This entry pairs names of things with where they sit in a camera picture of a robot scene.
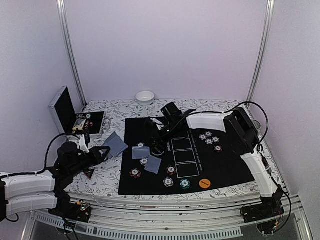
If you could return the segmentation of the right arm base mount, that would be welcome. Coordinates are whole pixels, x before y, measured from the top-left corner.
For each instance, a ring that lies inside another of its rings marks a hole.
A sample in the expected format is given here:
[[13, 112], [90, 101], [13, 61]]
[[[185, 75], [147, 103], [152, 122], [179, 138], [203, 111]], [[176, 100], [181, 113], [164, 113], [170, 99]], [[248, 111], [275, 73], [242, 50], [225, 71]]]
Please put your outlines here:
[[240, 215], [245, 223], [251, 223], [277, 217], [285, 213], [282, 201], [273, 197], [261, 197], [261, 203], [244, 205]]

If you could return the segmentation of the green chip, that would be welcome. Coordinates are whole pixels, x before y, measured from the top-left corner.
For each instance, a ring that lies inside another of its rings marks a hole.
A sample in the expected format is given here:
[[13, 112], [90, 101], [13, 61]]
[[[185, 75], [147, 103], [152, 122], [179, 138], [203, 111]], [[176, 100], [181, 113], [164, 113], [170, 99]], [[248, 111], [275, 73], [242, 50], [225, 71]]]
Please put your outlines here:
[[144, 143], [142, 143], [142, 142], [140, 142], [137, 146], [138, 146], [138, 147], [144, 147], [144, 146], [145, 146], [145, 144], [144, 144]]
[[181, 187], [181, 189], [187, 190], [187, 189], [190, 188], [190, 186], [191, 186], [191, 183], [190, 183], [190, 181], [189, 181], [188, 179], [182, 179], [182, 180], [180, 181], [180, 187]]

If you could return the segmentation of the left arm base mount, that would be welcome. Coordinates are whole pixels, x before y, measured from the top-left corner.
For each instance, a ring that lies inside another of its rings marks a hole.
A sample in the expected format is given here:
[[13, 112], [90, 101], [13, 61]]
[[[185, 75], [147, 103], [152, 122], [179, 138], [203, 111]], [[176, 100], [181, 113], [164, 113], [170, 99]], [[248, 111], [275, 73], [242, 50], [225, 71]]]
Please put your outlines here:
[[78, 222], [88, 223], [91, 218], [92, 206], [88, 202], [79, 200], [77, 202], [69, 202], [64, 207], [56, 207], [49, 209], [48, 213], [58, 216], [65, 220], [74, 220]]

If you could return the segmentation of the blue card deck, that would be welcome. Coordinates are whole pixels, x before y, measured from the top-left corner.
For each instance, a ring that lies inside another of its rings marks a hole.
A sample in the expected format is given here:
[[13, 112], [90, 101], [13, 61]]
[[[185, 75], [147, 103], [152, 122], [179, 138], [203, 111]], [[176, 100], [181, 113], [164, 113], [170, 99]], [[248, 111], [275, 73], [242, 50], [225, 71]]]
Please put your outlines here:
[[119, 156], [128, 148], [128, 145], [123, 142], [115, 131], [104, 141], [102, 146], [110, 148], [107, 154], [109, 159]]

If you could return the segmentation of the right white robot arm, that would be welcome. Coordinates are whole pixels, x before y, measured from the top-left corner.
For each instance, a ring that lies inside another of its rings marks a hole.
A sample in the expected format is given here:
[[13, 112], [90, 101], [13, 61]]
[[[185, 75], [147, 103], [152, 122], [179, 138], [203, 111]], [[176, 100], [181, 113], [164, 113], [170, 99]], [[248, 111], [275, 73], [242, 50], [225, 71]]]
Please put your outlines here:
[[224, 113], [182, 112], [174, 103], [162, 117], [147, 118], [143, 130], [152, 155], [175, 168], [172, 192], [226, 188], [256, 181], [263, 202], [258, 213], [269, 218], [282, 192], [262, 155], [258, 132], [242, 107]]

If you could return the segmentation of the orange big blind button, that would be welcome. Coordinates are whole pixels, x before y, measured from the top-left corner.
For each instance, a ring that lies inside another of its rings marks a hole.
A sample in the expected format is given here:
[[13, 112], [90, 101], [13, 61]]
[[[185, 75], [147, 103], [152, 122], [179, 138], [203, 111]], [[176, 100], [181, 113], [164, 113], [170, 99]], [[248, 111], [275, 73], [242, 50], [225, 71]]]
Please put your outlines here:
[[202, 188], [202, 189], [208, 189], [210, 186], [211, 186], [211, 181], [208, 180], [208, 179], [201, 179], [199, 181], [199, 186]]

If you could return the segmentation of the red chip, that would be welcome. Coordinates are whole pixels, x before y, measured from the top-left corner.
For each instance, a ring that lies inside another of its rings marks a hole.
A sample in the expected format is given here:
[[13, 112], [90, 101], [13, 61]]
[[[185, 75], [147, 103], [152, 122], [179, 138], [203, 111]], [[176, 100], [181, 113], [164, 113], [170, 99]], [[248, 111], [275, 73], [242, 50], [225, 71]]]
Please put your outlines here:
[[132, 178], [135, 178], [135, 179], [140, 178], [142, 175], [141, 171], [136, 168], [132, 169], [129, 174]]
[[176, 173], [176, 168], [173, 167], [173, 166], [169, 166], [169, 167], [166, 169], [166, 172], [167, 172], [168, 175], [173, 176], [173, 175]]
[[216, 145], [215, 147], [214, 147], [214, 151], [215, 152], [217, 152], [217, 153], [221, 153], [222, 152], [222, 147], [220, 146], [220, 145]]

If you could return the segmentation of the clear dealer button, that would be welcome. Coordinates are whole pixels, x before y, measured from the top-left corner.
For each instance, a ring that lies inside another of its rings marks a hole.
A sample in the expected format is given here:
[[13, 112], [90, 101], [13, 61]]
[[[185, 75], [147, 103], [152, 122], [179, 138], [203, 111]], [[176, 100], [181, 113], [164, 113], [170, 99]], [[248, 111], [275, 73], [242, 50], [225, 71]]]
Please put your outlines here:
[[151, 153], [154, 156], [159, 157], [159, 156], [162, 156], [165, 153], [165, 150], [164, 150], [164, 148], [162, 146], [154, 146], [151, 149]]

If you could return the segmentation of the white chip cluster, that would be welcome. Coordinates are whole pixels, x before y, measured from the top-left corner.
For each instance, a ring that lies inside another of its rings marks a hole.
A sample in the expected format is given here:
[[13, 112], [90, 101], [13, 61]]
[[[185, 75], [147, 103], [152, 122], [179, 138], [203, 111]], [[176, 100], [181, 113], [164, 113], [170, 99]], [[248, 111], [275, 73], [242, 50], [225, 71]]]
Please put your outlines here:
[[213, 138], [212, 138], [212, 141], [213, 141], [214, 143], [218, 143], [218, 142], [220, 141], [220, 139], [219, 139], [218, 137], [213, 137]]
[[212, 137], [212, 133], [209, 132], [209, 131], [207, 131], [207, 132], [205, 133], [205, 135], [206, 135], [208, 138]]
[[213, 140], [212, 140], [212, 139], [206, 139], [206, 140], [205, 140], [205, 143], [206, 143], [207, 145], [212, 145], [212, 144], [213, 144]]

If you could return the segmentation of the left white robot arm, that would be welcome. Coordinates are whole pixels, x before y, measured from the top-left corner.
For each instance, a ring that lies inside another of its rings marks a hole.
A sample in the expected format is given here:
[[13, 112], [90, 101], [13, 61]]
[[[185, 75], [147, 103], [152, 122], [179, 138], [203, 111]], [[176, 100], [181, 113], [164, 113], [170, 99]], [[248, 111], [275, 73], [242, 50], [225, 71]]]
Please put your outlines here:
[[61, 218], [82, 217], [89, 208], [84, 203], [71, 203], [65, 189], [74, 178], [108, 160], [108, 146], [88, 148], [86, 137], [78, 143], [67, 141], [57, 149], [57, 159], [51, 167], [40, 171], [2, 173], [0, 175], [0, 219], [33, 210], [48, 209]]

